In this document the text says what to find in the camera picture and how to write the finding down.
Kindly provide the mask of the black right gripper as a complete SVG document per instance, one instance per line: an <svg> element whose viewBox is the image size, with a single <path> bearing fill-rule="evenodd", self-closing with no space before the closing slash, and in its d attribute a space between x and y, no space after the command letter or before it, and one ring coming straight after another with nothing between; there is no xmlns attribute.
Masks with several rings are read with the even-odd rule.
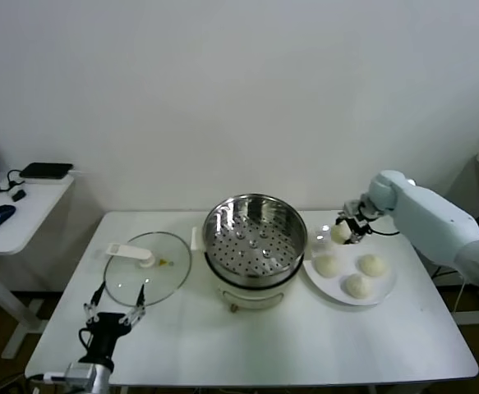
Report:
<svg viewBox="0 0 479 394"><path fill-rule="evenodd" d="M367 204L360 199L348 201L348 212L340 211L335 220L337 226L345 224L351 229L350 237L345 241L346 245L356 245L366 236L371 234L384 235L383 232L375 230L371 224L382 217L380 211L374 206Z"/></svg>

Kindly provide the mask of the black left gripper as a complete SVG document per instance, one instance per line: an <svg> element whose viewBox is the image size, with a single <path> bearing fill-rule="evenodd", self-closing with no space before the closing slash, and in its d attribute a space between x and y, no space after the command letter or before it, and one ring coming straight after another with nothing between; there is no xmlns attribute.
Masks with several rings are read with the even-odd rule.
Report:
<svg viewBox="0 0 479 394"><path fill-rule="evenodd" d="M145 316L145 286L142 285L136 305L127 313L98 313L97 308L104 292L104 284L94 292L89 303L84 303L86 328L91 335L86 351L86 362L112 361L115 346L120 337L126 336Z"/></svg>

